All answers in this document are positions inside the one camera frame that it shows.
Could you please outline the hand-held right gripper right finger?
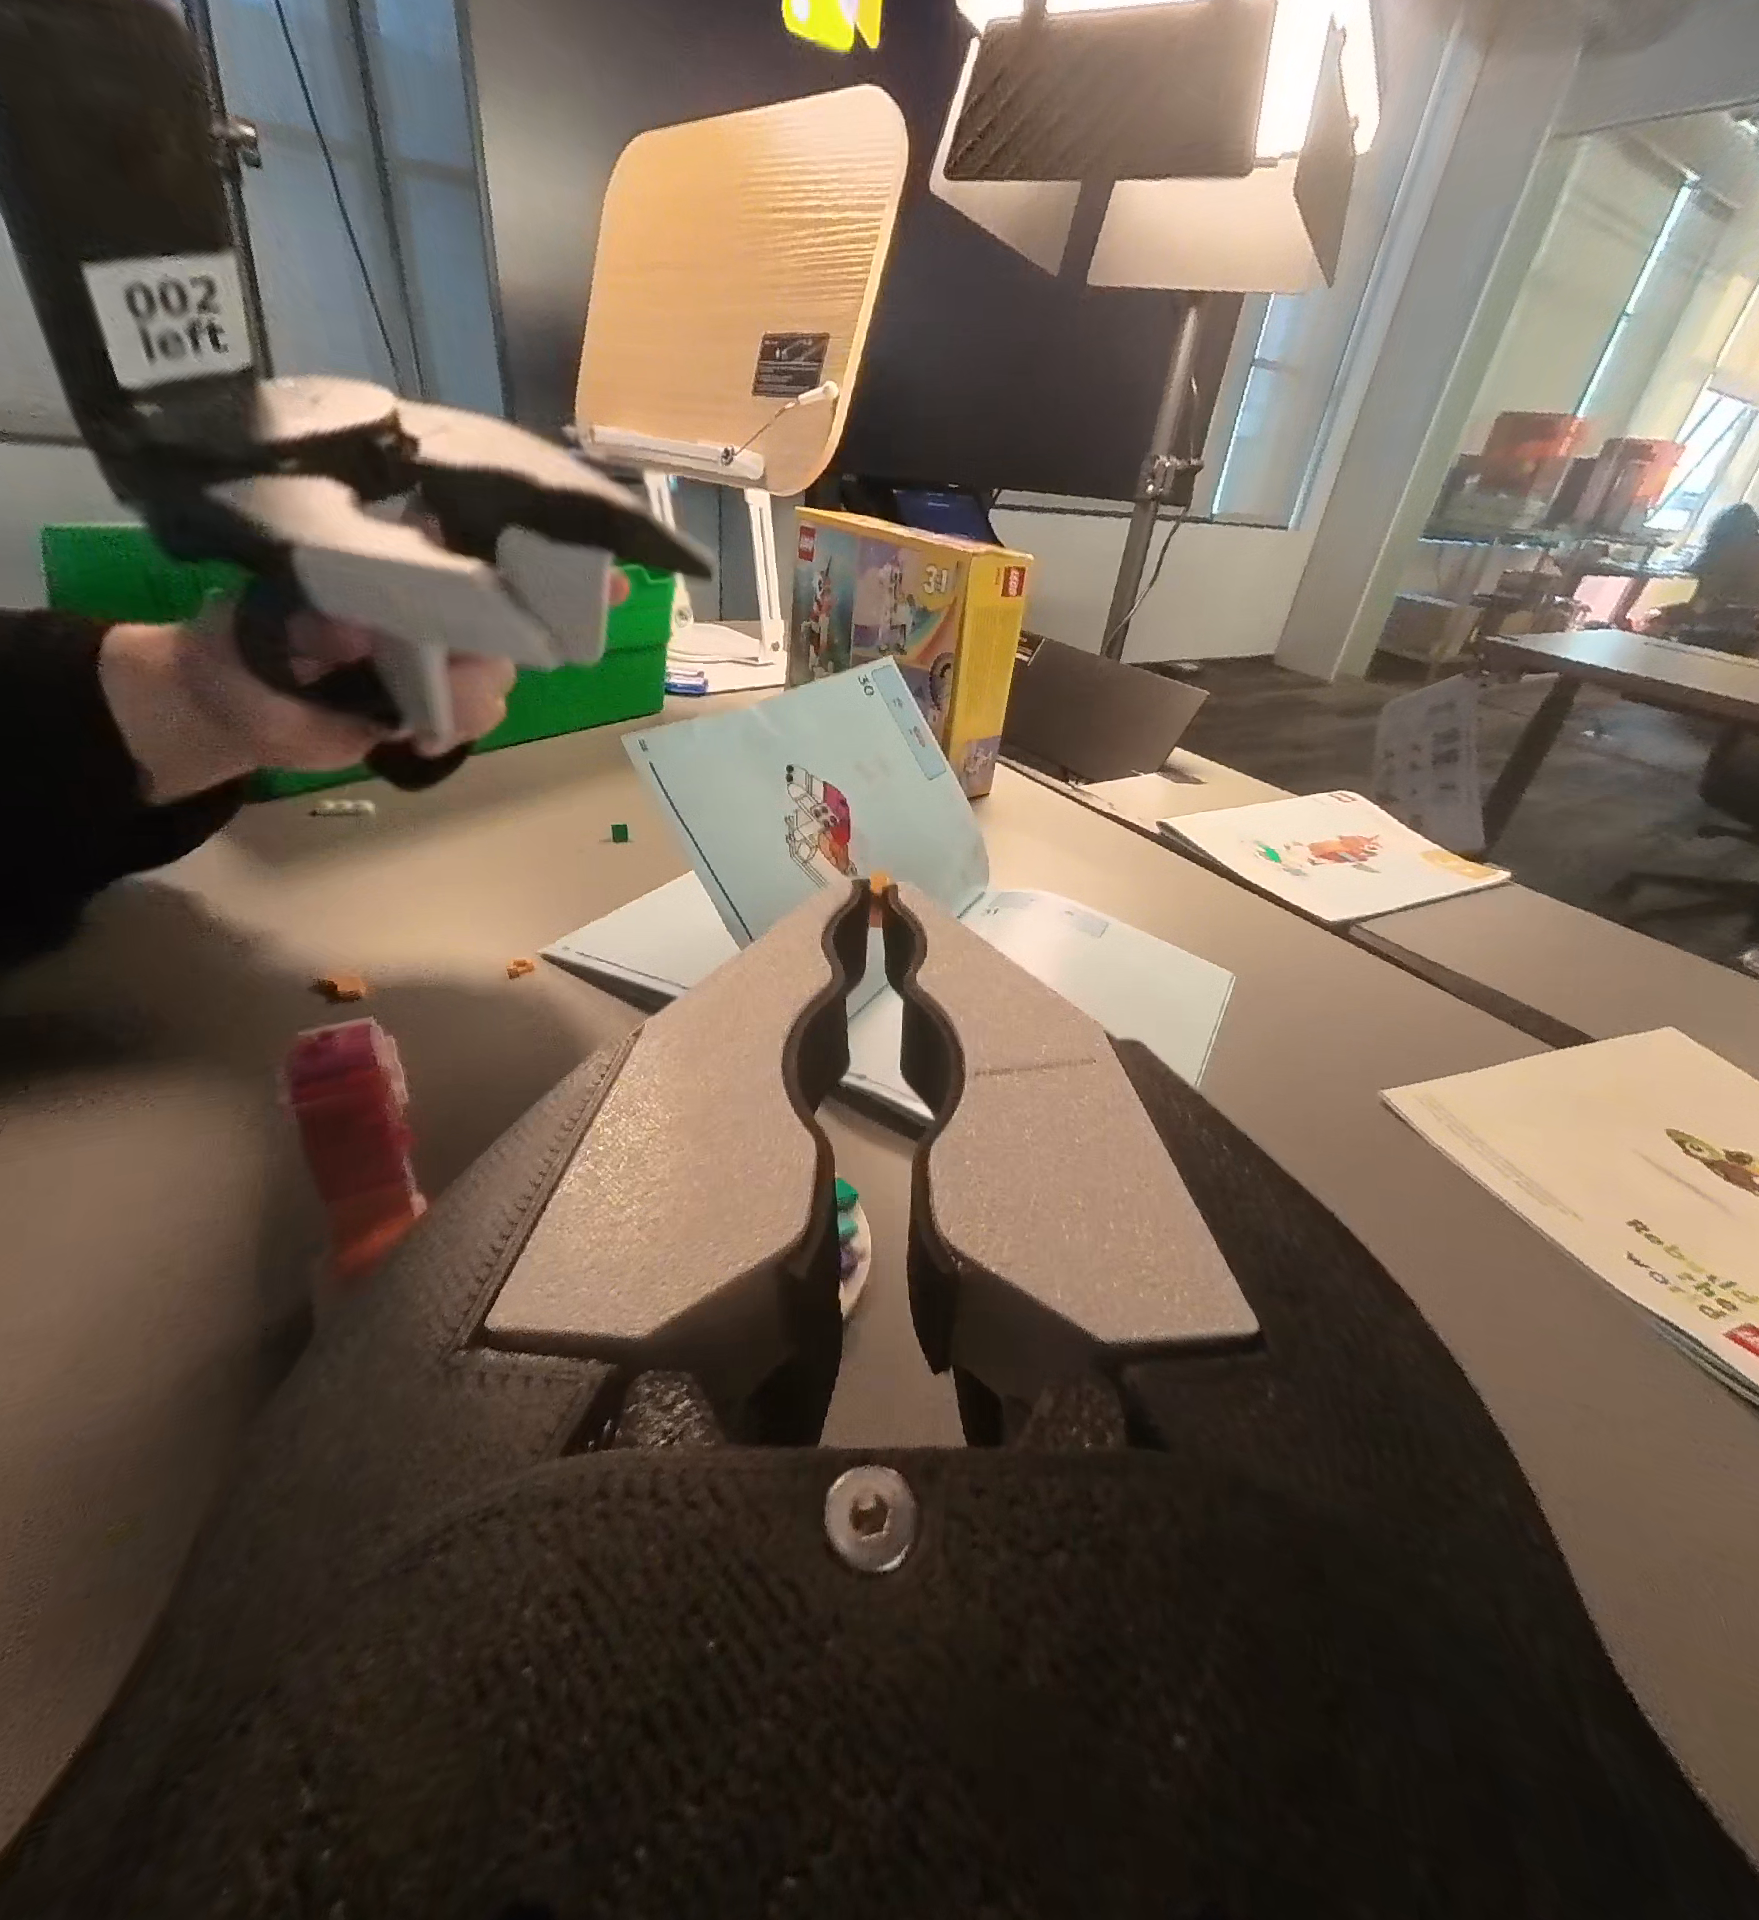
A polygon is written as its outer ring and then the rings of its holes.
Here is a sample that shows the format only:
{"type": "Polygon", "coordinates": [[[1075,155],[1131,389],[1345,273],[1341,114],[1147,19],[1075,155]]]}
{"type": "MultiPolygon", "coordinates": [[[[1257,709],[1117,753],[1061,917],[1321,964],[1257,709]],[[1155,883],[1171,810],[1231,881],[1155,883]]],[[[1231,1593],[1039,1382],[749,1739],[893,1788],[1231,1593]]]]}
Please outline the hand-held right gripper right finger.
{"type": "Polygon", "coordinates": [[[931,1117],[907,1251],[929,1367],[1067,1379],[1257,1343],[1105,1025],[913,883],[883,889],[883,947],[931,1117]]]}

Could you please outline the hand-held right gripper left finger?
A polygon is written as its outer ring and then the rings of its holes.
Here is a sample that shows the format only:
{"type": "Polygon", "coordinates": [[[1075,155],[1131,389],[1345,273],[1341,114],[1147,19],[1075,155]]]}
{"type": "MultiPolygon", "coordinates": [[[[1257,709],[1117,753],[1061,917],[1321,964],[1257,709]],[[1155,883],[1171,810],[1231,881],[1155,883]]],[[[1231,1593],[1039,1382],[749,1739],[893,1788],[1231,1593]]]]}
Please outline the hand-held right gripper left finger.
{"type": "Polygon", "coordinates": [[[499,1352],[831,1396],[835,1161],[871,893],[837,880],[651,1013],[617,1058],[481,1330],[499,1352]]]}

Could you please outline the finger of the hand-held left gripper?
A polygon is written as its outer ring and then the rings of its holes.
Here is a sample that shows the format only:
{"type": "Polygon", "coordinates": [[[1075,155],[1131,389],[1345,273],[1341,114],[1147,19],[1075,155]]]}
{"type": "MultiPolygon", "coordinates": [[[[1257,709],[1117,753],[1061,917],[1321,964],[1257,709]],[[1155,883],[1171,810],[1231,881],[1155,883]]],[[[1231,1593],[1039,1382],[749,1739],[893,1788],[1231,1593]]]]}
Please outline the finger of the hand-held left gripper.
{"type": "Polygon", "coordinates": [[[555,669],[603,653],[621,569],[599,548],[507,525],[493,560],[455,553],[423,531],[347,515],[287,539],[315,611],[423,653],[555,669]]]}
{"type": "Polygon", "coordinates": [[[617,476],[507,419],[395,396],[359,378],[257,385],[257,434],[277,476],[341,481],[361,506],[423,509],[457,556],[489,562],[507,527],[617,564],[705,580],[703,545],[655,518],[617,476]]]}

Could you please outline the pink lego brick stack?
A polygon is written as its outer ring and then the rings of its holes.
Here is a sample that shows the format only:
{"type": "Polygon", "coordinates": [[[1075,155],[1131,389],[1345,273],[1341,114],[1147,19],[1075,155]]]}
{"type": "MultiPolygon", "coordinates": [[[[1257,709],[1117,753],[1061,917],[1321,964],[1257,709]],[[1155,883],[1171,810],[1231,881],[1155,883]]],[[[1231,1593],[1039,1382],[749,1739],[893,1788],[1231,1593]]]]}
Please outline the pink lego brick stack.
{"type": "Polygon", "coordinates": [[[279,1087],[323,1224],[323,1274],[361,1283],[429,1203],[399,1048],[379,1019],[309,1025],[283,1056],[279,1087]]]}

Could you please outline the yellow lego box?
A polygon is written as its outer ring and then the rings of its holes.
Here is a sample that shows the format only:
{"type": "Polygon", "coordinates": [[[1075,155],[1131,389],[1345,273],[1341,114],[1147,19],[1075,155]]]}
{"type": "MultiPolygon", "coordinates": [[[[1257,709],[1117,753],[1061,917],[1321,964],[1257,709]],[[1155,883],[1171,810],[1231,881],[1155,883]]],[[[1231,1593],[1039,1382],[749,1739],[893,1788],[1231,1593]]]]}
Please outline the yellow lego box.
{"type": "Polygon", "coordinates": [[[891,660],[963,793],[989,793],[1033,581],[1027,553],[833,507],[795,515],[787,688],[891,660]]]}

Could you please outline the person's left hand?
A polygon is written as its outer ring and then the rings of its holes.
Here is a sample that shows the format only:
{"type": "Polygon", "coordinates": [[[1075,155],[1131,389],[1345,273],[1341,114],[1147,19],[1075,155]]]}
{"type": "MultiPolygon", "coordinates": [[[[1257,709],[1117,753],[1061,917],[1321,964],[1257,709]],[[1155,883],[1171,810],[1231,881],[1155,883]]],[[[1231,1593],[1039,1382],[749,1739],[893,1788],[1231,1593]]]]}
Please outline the person's left hand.
{"type": "Polygon", "coordinates": [[[451,721],[425,738],[323,709],[257,679],[225,607],[193,622],[119,623],[99,642],[105,707],[147,803],[181,803],[259,772],[337,772],[397,743],[425,758],[465,747],[507,712],[507,660],[449,660],[451,721]]]}

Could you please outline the green plastic bin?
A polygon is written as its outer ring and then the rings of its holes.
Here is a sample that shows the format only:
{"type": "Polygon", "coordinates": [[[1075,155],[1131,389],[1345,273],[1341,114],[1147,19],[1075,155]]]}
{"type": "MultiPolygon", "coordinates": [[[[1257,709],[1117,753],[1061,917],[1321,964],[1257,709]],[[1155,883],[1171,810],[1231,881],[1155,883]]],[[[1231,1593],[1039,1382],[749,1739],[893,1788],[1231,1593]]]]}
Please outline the green plastic bin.
{"type": "MultiPolygon", "coordinates": [[[[211,597],[235,597],[247,581],[227,562],[179,562],[127,522],[49,522],[37,542],[45,601],[67,620],[189,616],[211,597]]],[[[521,669],[507,717],[481,738],[479,753],[659,712],[671,581],[639,566],[627,566],[625,578],[627,596],[609,611],[601,660],[521,669]]]]}

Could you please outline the wooden book stand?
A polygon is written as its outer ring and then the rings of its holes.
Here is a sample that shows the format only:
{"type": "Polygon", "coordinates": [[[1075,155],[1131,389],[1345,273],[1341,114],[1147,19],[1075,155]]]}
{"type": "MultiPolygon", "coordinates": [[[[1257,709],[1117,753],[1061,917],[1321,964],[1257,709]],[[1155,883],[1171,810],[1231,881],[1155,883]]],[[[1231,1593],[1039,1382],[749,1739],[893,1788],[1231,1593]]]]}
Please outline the wooden book stand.
{"type": "Polygon", "coordinates": [[[603,195],[575,392],[583,449],[747,509],[755,626],[683,622],[667,662],[707,694],[787,682],[773,501],[833,461],[909,163],[877,83],[643,132],[603,195]]]}

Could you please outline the instruction booklet with orange animal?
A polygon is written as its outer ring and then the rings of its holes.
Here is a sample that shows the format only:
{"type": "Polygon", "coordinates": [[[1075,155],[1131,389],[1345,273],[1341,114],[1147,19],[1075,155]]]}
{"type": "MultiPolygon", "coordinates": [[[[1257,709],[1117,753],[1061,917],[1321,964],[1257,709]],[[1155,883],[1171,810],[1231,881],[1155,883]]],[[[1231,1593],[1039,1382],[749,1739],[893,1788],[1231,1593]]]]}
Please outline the instruction booklet with orange animal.
{"type": "Polygon", "coordinates": [[[1446,852],[1345,790],[1165,817],[1183,852],[1329,927],[1500,888],[1508,871],[1446,852]]]}

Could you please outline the open light blue instruction booklet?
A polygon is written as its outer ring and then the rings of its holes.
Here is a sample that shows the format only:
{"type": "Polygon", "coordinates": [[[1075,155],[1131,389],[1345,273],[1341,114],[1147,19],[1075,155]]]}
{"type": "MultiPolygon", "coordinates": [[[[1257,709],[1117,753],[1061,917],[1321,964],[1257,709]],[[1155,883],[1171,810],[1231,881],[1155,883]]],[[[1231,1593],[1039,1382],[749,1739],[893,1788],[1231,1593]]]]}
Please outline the open light blue instruction booklet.
{"type": "Polygon", "coordinates": [[[1231,973],[1079,900],[995,883],[973,808],[891,664],[631,732],[625,753],[691,871],[545,946],[565,972],[671,1001],[819,889],[889,876],[1199,1087],[1231,973]]]}

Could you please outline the instruction booklet with bird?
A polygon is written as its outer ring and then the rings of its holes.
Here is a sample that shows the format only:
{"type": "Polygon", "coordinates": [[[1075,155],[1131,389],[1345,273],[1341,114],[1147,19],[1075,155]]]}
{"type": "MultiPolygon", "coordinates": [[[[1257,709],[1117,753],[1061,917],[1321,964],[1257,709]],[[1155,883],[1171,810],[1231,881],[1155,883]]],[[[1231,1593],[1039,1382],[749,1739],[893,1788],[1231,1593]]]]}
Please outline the instruction booklet with bird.
{"type": "Polygon", "coordinates": [[[1759,1077],[1662,1025],[1381,1100],[1759,1408],[1759,1077]]]}

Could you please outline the black laptop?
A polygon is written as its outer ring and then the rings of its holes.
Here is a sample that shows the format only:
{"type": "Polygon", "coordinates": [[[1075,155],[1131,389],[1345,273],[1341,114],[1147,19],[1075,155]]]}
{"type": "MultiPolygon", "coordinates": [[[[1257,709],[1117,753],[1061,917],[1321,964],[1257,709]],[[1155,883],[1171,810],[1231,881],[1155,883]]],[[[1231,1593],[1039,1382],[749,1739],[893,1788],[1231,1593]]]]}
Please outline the black laptop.
{"type": "Polygon", "coordinates": [[[1041,637],[1015,658],[999,755],[1081,786],[1159,774],[1207,698],[1201,683],[1041,637]]]}

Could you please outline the black light stand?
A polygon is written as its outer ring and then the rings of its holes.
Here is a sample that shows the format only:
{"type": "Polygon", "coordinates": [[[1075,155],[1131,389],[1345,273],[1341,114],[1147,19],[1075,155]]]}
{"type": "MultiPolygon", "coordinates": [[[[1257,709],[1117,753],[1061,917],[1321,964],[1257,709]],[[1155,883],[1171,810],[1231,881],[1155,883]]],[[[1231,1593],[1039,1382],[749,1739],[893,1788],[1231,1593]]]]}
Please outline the black light stand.
{"type": "Polygon", "coordinates": [[[1105,660],[1121,660],[1123,656],[1131,617],[1147,592],[1147,556],[1161,509],[1167,497],[1177,491],[1181,476],[1193,472],[1199,460],[1189,443],[1189,418],[1195,406],[1197,359],[1211,303],[1213,294],[1207,292],[1179,295],[1173,345],[1145,454],[1135,476],[1131,515],[1101,626],[1099,653],[1105,660]]]}

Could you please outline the studio light panel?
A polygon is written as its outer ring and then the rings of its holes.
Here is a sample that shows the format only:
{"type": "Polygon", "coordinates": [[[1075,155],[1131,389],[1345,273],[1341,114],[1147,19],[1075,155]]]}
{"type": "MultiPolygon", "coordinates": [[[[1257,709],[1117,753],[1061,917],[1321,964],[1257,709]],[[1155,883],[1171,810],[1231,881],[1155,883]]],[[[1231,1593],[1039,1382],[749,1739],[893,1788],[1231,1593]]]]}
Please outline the studio light panel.
{"type": "Polygon", "coordinates": [[[1049,276],[1105,190],[1085,286],[1299,295],[1337,276],[1379,122],[1363,2],[959,4],[931,191],[1049,276]]]}

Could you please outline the dark office table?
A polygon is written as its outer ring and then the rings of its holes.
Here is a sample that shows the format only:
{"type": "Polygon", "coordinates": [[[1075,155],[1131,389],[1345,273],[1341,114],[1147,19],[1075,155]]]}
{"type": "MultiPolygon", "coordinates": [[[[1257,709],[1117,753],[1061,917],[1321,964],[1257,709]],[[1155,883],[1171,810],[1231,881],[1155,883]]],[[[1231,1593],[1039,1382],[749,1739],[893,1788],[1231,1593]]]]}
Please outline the dark office table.
{"type": "Polygon", "coordinates": [[[1759,732],[1759,658],[1624,629],[1484,636],[1474,662],[1492,678],[1544,675],[1546,691],[1482,799],[1484,844],[1508,827],[1578,691],[1759,732]]]}

